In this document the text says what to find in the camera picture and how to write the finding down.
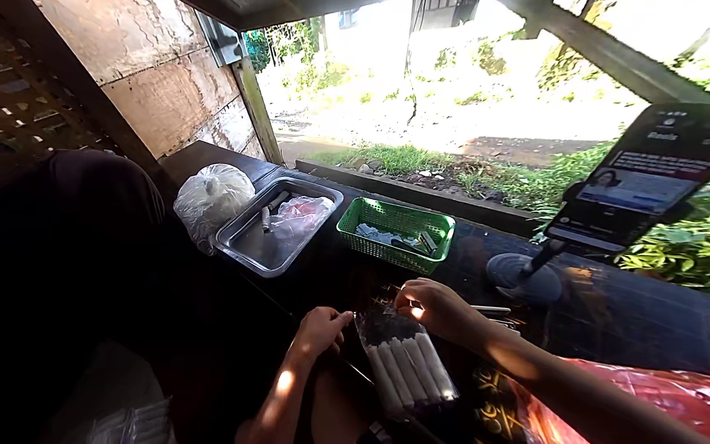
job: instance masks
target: green basket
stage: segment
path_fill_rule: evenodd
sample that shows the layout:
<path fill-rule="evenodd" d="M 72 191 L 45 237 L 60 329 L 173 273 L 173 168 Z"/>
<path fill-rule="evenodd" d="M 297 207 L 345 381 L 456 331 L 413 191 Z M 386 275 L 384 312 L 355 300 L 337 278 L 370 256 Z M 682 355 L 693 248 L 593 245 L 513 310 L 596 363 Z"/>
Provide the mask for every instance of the green basket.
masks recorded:
<path fill-rule="evenodd" d="M 417 238 L 422 231 L 426 231 L 437 244 L 437 251 L 434 257 L 425 257 L 358 236 L 355 234 L 355 228 L 360 224 L 367 224 L 380 231 L 390 231 L 402 237 Z M 448 256 L 455 225 L 454 218 L 450 216 L 356 197 L 344 212 L 336 229 L 341 233 L 347 247 L 429 276 Z"/>

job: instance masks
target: metal tray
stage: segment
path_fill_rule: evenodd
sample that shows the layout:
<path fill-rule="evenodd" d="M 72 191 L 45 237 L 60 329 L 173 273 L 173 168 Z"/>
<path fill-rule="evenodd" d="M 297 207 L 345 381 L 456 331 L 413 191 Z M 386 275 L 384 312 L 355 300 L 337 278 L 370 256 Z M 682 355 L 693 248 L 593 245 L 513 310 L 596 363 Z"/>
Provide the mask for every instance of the metal tray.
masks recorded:
<path fill-rule="evenodd" d="M 333 201 L 333 210 L 310 232 L 303 242 L 294 250 L 282 249 L 281 241 L 275 238 L 272 231 L 262 232 L 262 207 L 267 206 L 282 191 L 288 191 L 290 200 L 293 197 L 327 197 Z M 226 223 L 213 236 L 213 246 L 226 253 L 235 261 L 251 268 L 263 278 L 281 276 L 306 244 L 325 224 L 327 218 L 336 211 L 344 201 L 344 196 L 337 190 L 306 182 L 298 178 L 280 177 L 270 182 L 255 196 L 239 216 Z"/>

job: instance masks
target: rock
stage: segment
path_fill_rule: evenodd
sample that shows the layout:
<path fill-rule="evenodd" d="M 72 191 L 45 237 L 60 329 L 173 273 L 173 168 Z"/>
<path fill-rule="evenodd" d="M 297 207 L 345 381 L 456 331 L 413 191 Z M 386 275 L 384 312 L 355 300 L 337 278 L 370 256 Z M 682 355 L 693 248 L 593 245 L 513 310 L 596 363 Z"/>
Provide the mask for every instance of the rock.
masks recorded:
<path fill-rule="evenodd" d="M 358 168 L 360 168 L 360 166 L 362 164 L 365 164 L 365 163 L 366 163 L 366 159 L 364 159 L 363 157 L 356 157 L 355 160 L 353 160 L 352 166 L 353 166 L 353 168 L 355 168 L 357 170 Z"/>
<path fill-rule="evenodd" d="M 468 197 L 467 193 L 461 187 L 449 187 L 443 190 L 443 193 L 453 194 L 459 197 Z"/>
<path fill-rule="evenodd" d="M 380 159 L 371 159 L 369 162 L 366 162 L 366 164 L 372 169 L 372 170 L 379 170 L 380 168 L 385 165 Z"/>
<path fill-rule="evenodd" d="M 484 195 L 484 200 L 485 201 L 493 201 L 493 202 L 502 202 L 503 198 L 506 197 L 506 194 L 503 193 L 502 191 L 495 191 L 495 190 L 486 190 L 481 192 L 481 194 Z"/>

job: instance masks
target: smartphone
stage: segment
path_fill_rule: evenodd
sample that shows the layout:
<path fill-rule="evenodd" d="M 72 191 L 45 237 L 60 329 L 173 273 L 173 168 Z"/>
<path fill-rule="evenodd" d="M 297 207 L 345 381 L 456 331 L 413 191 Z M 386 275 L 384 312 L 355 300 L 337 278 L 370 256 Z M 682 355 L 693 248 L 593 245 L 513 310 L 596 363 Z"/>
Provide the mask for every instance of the smartphone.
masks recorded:
<path fill-rule="evenodd" d="M 617 253 L 709 181 L 710 105 L 651 105 L 544 234 Z"/>

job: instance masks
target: white plastic bag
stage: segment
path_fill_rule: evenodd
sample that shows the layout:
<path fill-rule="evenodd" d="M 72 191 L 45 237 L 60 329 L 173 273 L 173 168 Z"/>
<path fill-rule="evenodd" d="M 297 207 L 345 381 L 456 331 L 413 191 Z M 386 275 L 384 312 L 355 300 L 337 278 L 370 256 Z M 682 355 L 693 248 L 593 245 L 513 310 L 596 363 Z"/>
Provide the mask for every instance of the white plastic bag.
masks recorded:
<path fill-rule="evenodd" d="M 228 164 L 212 164 L 183 183 L 174 212 L 196 247 L 212 256 L 210 235 L 237 216 L 253 197 L 254 186 L 245 173 Z"/>

